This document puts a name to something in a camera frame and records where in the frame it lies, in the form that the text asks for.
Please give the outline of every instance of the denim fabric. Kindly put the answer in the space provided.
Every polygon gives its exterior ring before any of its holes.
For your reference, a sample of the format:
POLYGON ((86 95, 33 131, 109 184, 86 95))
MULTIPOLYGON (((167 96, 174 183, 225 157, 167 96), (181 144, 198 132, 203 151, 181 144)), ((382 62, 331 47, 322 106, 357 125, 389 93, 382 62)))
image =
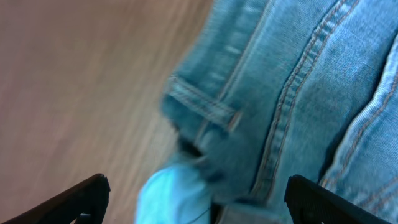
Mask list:
POLYGON ((398 222, 395 88, 383 83, 397 15, 396 1, 215 2, 162 101, 199 150, 192 164, 215 201, 259 205, 288 223, 284 191, 300 174, 398 222))

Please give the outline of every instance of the blue jeans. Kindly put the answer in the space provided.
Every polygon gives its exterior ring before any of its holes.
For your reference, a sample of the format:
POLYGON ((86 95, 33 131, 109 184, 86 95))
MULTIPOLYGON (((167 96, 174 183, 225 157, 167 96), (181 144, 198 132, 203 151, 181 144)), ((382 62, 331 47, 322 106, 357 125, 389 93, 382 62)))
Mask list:
POLYGON ((393 1, 215 1, 162 100, 214 201, 290 223, 300 174, 398 222, 397 15, 393 1))

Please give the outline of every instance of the light blue denim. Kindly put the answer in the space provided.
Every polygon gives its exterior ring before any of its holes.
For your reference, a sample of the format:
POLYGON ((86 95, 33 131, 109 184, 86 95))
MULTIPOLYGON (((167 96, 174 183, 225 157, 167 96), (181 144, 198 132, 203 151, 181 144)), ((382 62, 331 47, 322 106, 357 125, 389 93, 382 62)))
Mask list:
POLYGON ((162 100, 214 201, 291 223, 300 174, 398 222, 397 31, 398 1, 216 0, 162 100))

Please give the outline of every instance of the wooden floor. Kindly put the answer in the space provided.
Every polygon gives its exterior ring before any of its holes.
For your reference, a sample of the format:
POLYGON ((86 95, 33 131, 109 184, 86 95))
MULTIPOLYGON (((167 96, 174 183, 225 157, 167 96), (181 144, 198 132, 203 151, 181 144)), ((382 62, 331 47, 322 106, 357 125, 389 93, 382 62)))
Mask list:
POLYGON ((95 174, 104 223, 132 223, 137 193, 173 148, 165 79, 210 0, 0 1, 0 222, 95 174))

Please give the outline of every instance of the denim seam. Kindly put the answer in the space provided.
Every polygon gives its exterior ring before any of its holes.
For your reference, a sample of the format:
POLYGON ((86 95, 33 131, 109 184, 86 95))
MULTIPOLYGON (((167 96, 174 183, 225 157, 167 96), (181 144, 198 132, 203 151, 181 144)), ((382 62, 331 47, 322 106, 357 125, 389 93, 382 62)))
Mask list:
MULTIPOLYGON (((281 101, 280 103, 278 103, 278 106, 277 106, 277 111, 276 111, 277 119, 276 119, 276 122, 273 123, 272 128, 271 128, 271 130, 270 130, 270 142, 271 142, 271 139, 274 138, 274 133, 275 133, 276 127, 277 127, 277 125, 278 125, 278 123, 279 123, 280 112, 281 112, 281 110, 282 110, 282 105, 284 104, 284 101, 285 101, 285 97, 286 97, 286 94, 287 94, 287 90, 290 88, 291 84, 293 83, 293 80, 294 80, 295 76, 298 74, 298 72, 301 70, 302 66, 304 65, 304 62, 306 61, 308 54, 310 53, 310 51, 311 51, 313 45, 315 44, 316 40, 318 39, 318 36, 319 36, 320 32, 322 31, 322 29, 324 28, 324 26, 326 25, 326 23, 331 19, 331 17, 336 13, 336 11, 338 10, 338 8, 340 8, 341 5, 342 5, 345 1, 346 1, 346 0, 343 0, 343 1, 340 2, 340 4, 338 5, 338 7, 336 7, 335 10, 327 17, 327 19, 326 19, 325 22, 321 25, 321 27, 319 28, 319 30, 317 31, 317 33, 315 33, 315 36, 314 36, 313 40, 311 40, 308 49, 307 49, 307 50, 305 51, 305 53, 304 53, 303 59, 301 60, 300 64, 299 64, 298 67, 295 69, 293 75, 292 75, 291 78, 289 79, 289 82, 287 83, 286 88, 284 88, 284 90, 283 90, 283 92, 282 92, 282 101, 281 101)), ((269 151, 269 150, 264 150, 263 153, 264 153, 264 155, 263 155, 263 158, 262 158, 262 163, 261 163, 260 168, 259 168, 260 171, 264 170, 264 168, 265 168, 265 166, 266 166, 266 160, 267 160, 267 158, 269 157, 270 151, 269 151)), ((256 193, 258 192, 258 190, 259 190, 261 187, 262 187, 262 183, 260 182, 259 177, 257 177, 257 180, 256 180, 256 183, 254 184, 252 193, 253 193, 253 194, 256 194, 256 193)))
POLYGON ((196 109, 199 113, 203 113, 205 117, 210 118, 214 123, 222 126, 223 128, 227 128, 227 125, 225 125, 225 122, 223 122, 222 119, 217 118, 217 116, 201 109, 196 104, 192 103, 185 95, 181 93, 169 93, 169 96, 174 97, 176 100, 180 101, 181 103, 185 103, 186 106, 188 107, 196 109))
MULTIPOLYGON (((277 164, 276 164, 276 166, 275 166, 274 174, 272 175, 273 177, 275 177, 276 172, 277 172, 277 170, 278 170, 279 161, 280 161, 280 155, 282 154, 282 149, 283 149, 283 146, 284 146, 284 143, 285 143, 287 131, 289 130, 290 120, 291 120, 291 118, 292 118, 292 113, 293 113, 293 108, 294 108, 294 106, 295 106, 296 97, 297 97, 297 95, 299 94, 301 88, 303 87, 305 81, 307 81, 307 78, 308 78, 308 77, 310 76, 310 74, 312 73, 313 68, 315 67, 316 63, 318 62, 319 56, 320 56, 321 53, 323 52, 323 49, 324 49, 325 46, 326 46, 327 40, 328 40, 329 37, 334 33, 335 29, 336 29, 336 28, 337 28, 337 27, 338 27, 338 26, 351 14, 351 12, 354 10, 355 6, 356 6, 358 3, 359 3, 359 0, 356 0, 356 2, 353 4, 353 6, 351 7, 351 9, 345 14, 345 16, 343 16, 343 17, 335 24, 335 26, 332 28, 332 30, 330 31, 330 33, 325 37, 325 40, 323 41, 322 46, 321 46, 321 48, 320 48, 320 50, 319 50, 317 56, 315 57, 315 60, 313 61, 313 64, 312 64, 310 70, 308 71, 308 73, 307 73, 306 76, 304 77, 303 81, 301 82, 300 86, 298 86, 298 88, 297 88, 297 90, 296 90, 296 94, 295 94, 295 96, 293 97, 292 104, 291 104, 291 106, 290 106, 290 108, 289 108, 288 121, 287 121, 287 124, 286 124, 286 127, 285 127, 284 137, 282 138, 282 142, 281 142, 280 147, 279 147, 278 160, 277 160, 277 164)), ((269 193, 267 194, 267 198, 270 196, 273 186, 274 186, 274 182, 271 183, 271 189, 270 189, 269 193)))
POLYGON ((238 123, 239 119, 242 117, 242 111, 237 111, 232 117, 231 121, 228 123, 227 129, 232 131, 235 128, 235 124, 238 123))
POLYGON ((359 207, 361 208, 366 208, 368 205, 370 205, 373 201, 375 201, 377 198, 379 198, 386 189, 388 189, 390 186, 398 182, 398 176, 394 177, 392 180, 390 180, 388 183, 384 184, 375 194, 372 194, 369 196, 365 201, 361 202, 358 204, 359 207))
MULTIPOLYGON (((314 66, 315 66, 315 64, 316 64, 316 62, 317 62, 317 60, 318 60, 318 58, 319 58, 319 55, 321 54, 321 52, 322 52, 322 50, 323 50, 323 48, 324 48, 324 46, 325 46, 325 44, 326 44, 326 42, 327 42, 329 36, 334 32, 335 28, 336 28, 336 27, 337 27, 337 26, 338 26, 338 25, 351 13, 351 11, 354 9, 354 7, 355 7, 355 5, 358 3, 358 1, 356 1, 356 2, 353 4, 353 6, 352 6, 351 9, 346 13, 346 15, 345 15, 344 17, 342 17, 342 18, 335 24, 334 28, 332 28, 332 30, 329 32, 329 34, 327 35, 327 37, 326 37, 325 40, 323 41, 322 46, 321 46, 321 49, 318 51, 315 60, 312 62, 312 66, 311 66, 310 70, 307 72, 307 74, 306 74, 304 80, 302 80, 302 82, 301 82, 299 88, 297 89, 297 91, 296 91, 296 93, 295 93, 295 96, 294 96, 293 101, 292 101, 292 105, 290 106, 290 109, 289 109, 289 116, 288 116, 288 118, 291 117, 292 108, 293 108, 293 105, 294 105, 294 101, 295 101, 295 99, 296 99, 296 96, 298 95, 298 93, 299 93, 299 91, 300 91, 302 85, 303 85, 304 82, 306 81, 306 78, 307 78, 308 75, 312 72, 312 70, 313 70, 313 68, 314 68, 314 66)), ((280 101, 280 103, 278 104, 278 107, 277 107, 276 122, 272 125, 272 129, 271 129, 271 131, 270 131, 270 139, 269 139, 269 142, 270 142, 270 143, 269 143, 268 146, 266 146, 267 149, 264 150, 264 152, 263 152, 263 153, 264 153, 263 159, 262 159, 262 162, 261 162, 261 165, 260 165, 260 168, 259 168, 259 174, 257 175, 256 183, 254 184, 254 187, 253 187, 253 189, 252 189, 252 194, 258 193, 258 191, 259 191, 259 190, 261 189, 261 187, 262 187, 262 182, 261 182, 261 180, 260 180, 261 172, 265 169, 267 158, 269 157, 269 154, 271 153, 271 151, 269 150, 269 147, 271 146, 271 142, 273 141, 275 130, 276 130, 276 128, 277 128, 277 126, 278 126, 278 124, 279 124, 279 121, 280 121, 280 113, 281 113, 281 111, 282 111, 282 106, 283 106, 284 103, 285 103, 285 98, 286 98, 287 92, 288 92, 288 90, 289 90, 291 84, 293 83, 293 81, 294 81, 296 75, 301 71, 301 68, 303 67, 304 63, 307 61, 308 54, 309 54, 309 52, 313 49, 313 46, 315 45, 315 42, 318 40, 321 31, 323 30, 323 28, 326 26, 326 24, 330 21, 330 19, 335 15, 335 13, 341 8, 341 6, 342 6, 345 2, 346 2, 346 0, 342 0, 342 1, 339 3, 339 5, 335 6, 334 10, 333 10, 333 11, 329 14, 329 16, 321 23, 321 25, 320 25, 320 27, 318 28, 317 32, 316 32, 315 35, 313 36, 313 39, 312 39, 311 42, 309 43, 308 48, 306 49, 304 55, 302 56, 302 59, 301 59, 299 65, 298 65, 298 67, 295 69, 294 73, 290 76, 289 81, 288 81, 288 83, 287 83, 287 86, 284 88, 284 90, 283 90, 283 92, 282 92, 281 101, 280 101)), ((273 175, 272 175, 273 177, 275 177, 275 173, 277 172, 277 166, 279 165, 280 155, 281 155, 281 151, 282 151, 281 149, 282 149, 283 143, 284 143, 284 141, 285 141, 286 132, 287 132, 287 130, 288 130, 288 128, 289 128, 289 122, 290 122, 290 121, 288 121, 287 124, 286 124, 285 131, 284 131, 284 137, 283 137, 283 140, 282 140, 281 145, 280 145, 280 147, 279 147, 279 151, 278 151, 278 160, 277 160, 277 164, 275 165, 274 173, 273 173, 273 175)), ((266 198, 269 197, 270 192, 272 191, 272 187, 273 187, 273 182, 271 183, 271 188, 270 188, 270 190, 268 191, 267 197, 266 197, 266 198)))
POLYGON ((373 213, 379 212, 380 209, 381 209, 381 207, 382 207, 384 204, 386 204, 387 202, 389 202, 390 199, 391 199, 392 197, 395 197, 395 196, 397 196, 397 195, 398 195, 398 189, 395 190, 395 191, 393 191, 393 193, 389 194, 388 196, 384 197, 377 205, 375 205, 375 206, 373 207, 373 209, 372 209, 371 211, 372 211, 373 213))
MULTIPOLYGON (((244 56, 247 54, 248 47, 250 46, 250 43, 251 43, 252 40, 253 40, 254 34, 257 32, 257 30, 258 30, 258 28, 259 28, 259 24, 261 23, 262 18, 264 17, 264 14, 266 13, 267 6, 269 5, 269 2, 270 2, 270 1, 271 1, 271 0, 269 0, 269 1, 266 3, 266 5, 264 6, 263 12, 261 13, 261 16, 260 16, 259 20, 257 21, 257 24, 256 24, 256 26, 255 26, 255 28, 254 28, 254 30, 253 30, 253 33, 250 35, 250 37, 249 37, 249 39, 248 39, 248 42, 247 42, 246 46, 244 47, 244 50, 243 50, 243 52, 242 52, 240 58, 238 59, 237 64, 235 65, 235 67, 234 67, 234 69, 233 69, 231 75, 229 76, 227 82, 224 84, 224 86, 222 87, 222 89, 221 89, 220 92, 218 93, 218 96, 217 96, 217 100, 218 100, 218 101, 220 101, 220 100, 222 99, 223 95, 226 93, 227 87, 231 85, 230 82, 231 82, 232 77, 236 76, 236 75, 234 75, 234 74, 236 73, 237 68, 242 64, 242 61, 243 61, 244 56)), ((202 122, 202 124, 200 125, 199 130, 198 130, 198 132, 197 132, 197 135, 196 135, 196 137, 195 137, 194 145, 199 145, 199 140, 200 140, 200 138, 203 136, 203 133, 205 132, 205 129, 206 129, 207 126, 208 126, 208 123, 209 123, 209 121, 208 121, 206 118, 203 119, 203 122, 202 122)))
POLYGON ((171 80, 171 82, 177 82, 178 84, 183 86, 187 91, 189 91, 193 95, 197 96, 201 100, 205 101, 206 103, 210 104, 211 106, 217 107, 217 108, 223 110, 224 112, 226 112, 228 114, 233 114, 234 113, 233 109, 228 108, 225 105, 221 105, 219 102, 211 101, 210 99, 207 99, 205 96, 202 96, 201 95, 202 93, 200 91, 194 89, 194 87, 190 86, 188 83, 185 83, 183 80, 179 79, 178 77, 173 76, 172 79, 174 79, 174 80, 171 80))
POLYGON ((387 106, 391 96, 394 94, 394 92, 396 90, 397 82, 398 82, 398 72, 396 73, 396 75, 394 77, 394 81, 392 83, 391 90, 390 90, 389 94, 386 96, 386 98, 384 99, 382 106, 372 115, 372 117, 367 122, 365 122, 363 124, 362 128, 359 130, 358 134, 356 135, 353 145, 351 146, 349 152, 345 156, 344 164, 343 164, 343 167, 341 168, 340 172, 337 173, 336 177, 334 177, 332 181, 325 179, 322 183, 322 186, 326 186, 327 183, 329 183, 330 185, 335 185, 338 182, 338 179, 345 172, 347 165, 350 162, 351 156, 354 154, 356 146, 358 145, 359 140, 361 139, 361 136, 362 136, 364 130, 384 111, 384 109, 386 109, 386 106, 387 106))

